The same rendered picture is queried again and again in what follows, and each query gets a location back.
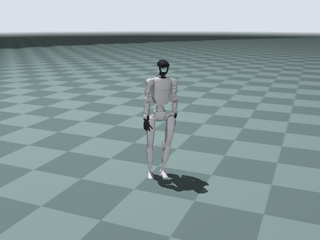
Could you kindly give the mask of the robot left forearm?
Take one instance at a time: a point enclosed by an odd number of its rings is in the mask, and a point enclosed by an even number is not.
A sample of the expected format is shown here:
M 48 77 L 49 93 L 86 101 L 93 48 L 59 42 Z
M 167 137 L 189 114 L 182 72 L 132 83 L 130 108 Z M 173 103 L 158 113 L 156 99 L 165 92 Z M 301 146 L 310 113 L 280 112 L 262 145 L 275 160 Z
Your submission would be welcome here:
M 177 107 L 178 101 L 174 101 L 171 104 L 172 104 L 172 113 L 171 113 L 171 115 L 174 116 L 178 112 L 178 107 Z

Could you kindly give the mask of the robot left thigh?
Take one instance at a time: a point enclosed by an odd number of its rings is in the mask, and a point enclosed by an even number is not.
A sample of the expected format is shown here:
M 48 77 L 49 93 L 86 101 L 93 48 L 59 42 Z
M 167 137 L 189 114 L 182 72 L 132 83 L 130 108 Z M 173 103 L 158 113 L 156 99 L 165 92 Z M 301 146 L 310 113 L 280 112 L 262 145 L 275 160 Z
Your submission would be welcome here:
M 166 149 L 167 146 L 171 146 L 171 142 L 175 129 L 175 117 L 171 114 L 166 114 L 166 126 L 165 126 L 165 140 L 161 143 L 162 149 Z

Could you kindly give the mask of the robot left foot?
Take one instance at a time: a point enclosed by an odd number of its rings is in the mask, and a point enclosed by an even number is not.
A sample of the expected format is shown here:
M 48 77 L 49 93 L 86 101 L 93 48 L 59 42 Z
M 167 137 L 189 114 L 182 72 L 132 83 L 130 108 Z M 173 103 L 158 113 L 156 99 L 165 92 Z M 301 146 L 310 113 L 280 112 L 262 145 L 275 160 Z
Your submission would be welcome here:
M 168 175 L 167 175 L 167 173 L 166 173 L 166 171 L 163 169 L 162 171 L 161 171 L 161 169 L 159 170 L 159 173 L 160 173 L 160 176 L 162 177 L 162 178 L 164 178 L 164 179 L 167 179 L 168 178 Z

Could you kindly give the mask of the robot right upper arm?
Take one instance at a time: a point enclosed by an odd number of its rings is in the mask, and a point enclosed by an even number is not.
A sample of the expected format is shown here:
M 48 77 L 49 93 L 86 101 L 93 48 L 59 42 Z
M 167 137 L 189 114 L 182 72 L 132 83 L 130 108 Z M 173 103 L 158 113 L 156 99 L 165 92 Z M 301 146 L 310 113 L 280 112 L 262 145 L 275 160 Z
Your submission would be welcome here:
M 151 86 L 154 84 L 155 79 L 154 78 L 148 78 L 145 81 L 145 90 L 144 90 L 144 97 L 147 98 L 147 103 L 150 103 L 152 101 L 152 97 L 150 97 L 151 93 Z

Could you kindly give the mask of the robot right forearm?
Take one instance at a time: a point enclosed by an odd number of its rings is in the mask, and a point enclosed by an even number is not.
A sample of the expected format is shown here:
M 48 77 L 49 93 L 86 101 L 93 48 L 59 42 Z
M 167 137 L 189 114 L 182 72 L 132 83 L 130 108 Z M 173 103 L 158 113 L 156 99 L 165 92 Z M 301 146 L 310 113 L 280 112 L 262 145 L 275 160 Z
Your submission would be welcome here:
M 143 118 L 147 120 L 147 116 L 150 115 L 150 104 L 147 103 L 147 97 L 144 97 L 143 106 L 144 106 L 144 115 L 143 115 Z M 149 117 L 150 117 L 150 116 L 149 116 Z

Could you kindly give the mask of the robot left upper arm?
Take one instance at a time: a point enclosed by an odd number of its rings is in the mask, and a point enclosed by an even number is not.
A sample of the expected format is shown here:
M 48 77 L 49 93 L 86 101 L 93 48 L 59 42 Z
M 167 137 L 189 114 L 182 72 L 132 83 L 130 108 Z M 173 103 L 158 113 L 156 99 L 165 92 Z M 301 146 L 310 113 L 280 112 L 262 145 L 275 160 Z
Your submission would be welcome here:
M 171 80 L 172 80 L 172 85 L 171 85 L 171 97 L 170 97 L 170 100 L 172 102 L 176 102 L 176 101 L 178 101 L 178 96 L 176 95 L 178 81 L 176 79 L 174 79 L 174 78 L 171 78 Z

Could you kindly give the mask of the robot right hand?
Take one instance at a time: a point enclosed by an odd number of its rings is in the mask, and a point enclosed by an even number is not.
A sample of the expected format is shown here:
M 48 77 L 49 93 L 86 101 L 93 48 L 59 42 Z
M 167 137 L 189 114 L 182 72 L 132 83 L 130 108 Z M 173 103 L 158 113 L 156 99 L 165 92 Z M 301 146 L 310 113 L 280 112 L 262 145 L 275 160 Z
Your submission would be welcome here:
M 151 127 L 151 125 L 150 125 L 150 123 L 149 123 L 149 120 L 150 120 L 150 118 L 149 118 L 149 115 L 147 116 L 147 119 L 143 119 L 144 120 L 144 123 L 143 123 L 143 128 L 144 128 L 144 130 L 146 130 L 146 131 L 151 131 L 150 130 L 150 128 L 151 129 L 153 129 L 152 127 Z M 149 128 L 150 127 L 150 128 Z

